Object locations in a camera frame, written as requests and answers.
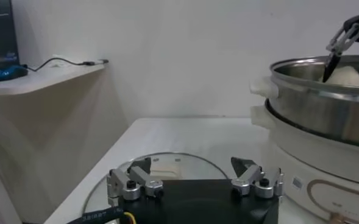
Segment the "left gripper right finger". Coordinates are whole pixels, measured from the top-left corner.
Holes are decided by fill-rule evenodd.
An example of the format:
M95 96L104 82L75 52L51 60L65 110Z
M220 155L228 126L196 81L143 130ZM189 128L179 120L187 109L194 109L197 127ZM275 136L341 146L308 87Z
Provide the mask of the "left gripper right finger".
M231 180L232 189L246 197L251 192L257 198L274 198L284 195L284 173L281 168L264 170L253 160L231 157L231 165L236 178Z

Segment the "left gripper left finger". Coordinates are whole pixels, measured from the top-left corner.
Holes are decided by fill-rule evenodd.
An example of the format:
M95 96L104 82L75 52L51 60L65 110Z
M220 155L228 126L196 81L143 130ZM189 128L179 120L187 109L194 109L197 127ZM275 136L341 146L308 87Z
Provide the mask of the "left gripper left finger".
M126 170L111 169L107 175L108 201L120 197L125 201L136 201L142 195L162 198L164 195L163 181L150 176L150 172L150 158L133 161Z

